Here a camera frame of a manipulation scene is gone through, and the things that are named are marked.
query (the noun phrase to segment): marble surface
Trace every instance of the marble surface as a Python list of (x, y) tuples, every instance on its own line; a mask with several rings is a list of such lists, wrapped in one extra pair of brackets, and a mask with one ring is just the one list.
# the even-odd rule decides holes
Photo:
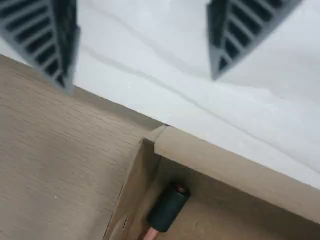
[(208, 0), (78, 3), (76, 86), (320, 189), (319, 0), (217, 82)]

